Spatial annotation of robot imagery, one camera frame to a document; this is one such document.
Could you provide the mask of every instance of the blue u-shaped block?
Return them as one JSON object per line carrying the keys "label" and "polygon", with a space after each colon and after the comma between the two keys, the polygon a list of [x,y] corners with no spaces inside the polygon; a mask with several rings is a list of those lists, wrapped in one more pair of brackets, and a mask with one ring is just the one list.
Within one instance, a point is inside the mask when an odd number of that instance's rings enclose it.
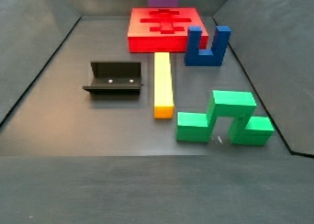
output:
{"label": "blue u-shaped block", "polygon": [[217,26],[212,50],[201,50],[202,27],[190,26],[188,32],[188,51],[185,56],[186,66],[221,66],[230,36],[230,27]]}

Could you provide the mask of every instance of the yellow block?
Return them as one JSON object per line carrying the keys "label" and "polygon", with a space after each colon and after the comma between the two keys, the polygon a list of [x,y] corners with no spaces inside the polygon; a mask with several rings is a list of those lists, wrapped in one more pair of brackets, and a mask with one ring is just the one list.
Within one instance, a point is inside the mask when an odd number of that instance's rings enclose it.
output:
{"label": "yellow block", "polygon": [[156,53],[156,118],[173,118],[173,67],[169,52]]}

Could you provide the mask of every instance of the red block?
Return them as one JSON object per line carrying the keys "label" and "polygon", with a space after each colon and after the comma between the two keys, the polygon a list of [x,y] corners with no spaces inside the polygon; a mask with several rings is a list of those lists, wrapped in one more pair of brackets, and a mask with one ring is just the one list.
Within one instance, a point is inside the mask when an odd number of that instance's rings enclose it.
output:
{"label": "red block", "polygon": [[202,27],[201,49],[209,33],[196,8],[134,8],[127,41],[130,52],[186,52],[188,27]]}

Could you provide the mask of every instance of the green block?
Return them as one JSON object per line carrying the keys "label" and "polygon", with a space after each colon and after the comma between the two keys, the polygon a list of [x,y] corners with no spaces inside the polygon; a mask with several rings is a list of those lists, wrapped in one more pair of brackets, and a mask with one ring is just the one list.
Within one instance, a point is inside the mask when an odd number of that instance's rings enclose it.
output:
{"label": "green block", "polygon": [[213,91],[208,119],[217,117],[250,118],[257,102],[250,92]]}
{"label": "green block", "polygon": [[236,119],[230,127],[230,139],[233,144],[265,145],[274,133],[274,127],[270,118],[252,117],[244,129],[242,119]]}
{"label": "green block", "polygon": [[177,140],[209,142],[210,138],[206,114],[180,112]]}
{"label": "green block", "polygon": [[242,127],[244,121],[242,118],[234,119],[230,127],[230,137],[234,137],[238,134],[252,136],[273,135],[276,130],[270,118],[252,117],[245,128]]}

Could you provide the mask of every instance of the green l-shaped block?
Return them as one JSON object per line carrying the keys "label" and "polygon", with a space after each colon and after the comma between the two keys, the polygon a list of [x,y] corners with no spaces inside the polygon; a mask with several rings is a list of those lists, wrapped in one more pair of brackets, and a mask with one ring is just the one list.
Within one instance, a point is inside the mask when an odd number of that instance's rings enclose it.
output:
{"label": "green l-shaped block", "polygon": [[213,91],[206,114],[178,113],[177,139],[209,142],[218,117],[234,118],[232,144],[264,145],[274,133],[269,118],[253,117],[257,102],[250,92]]}

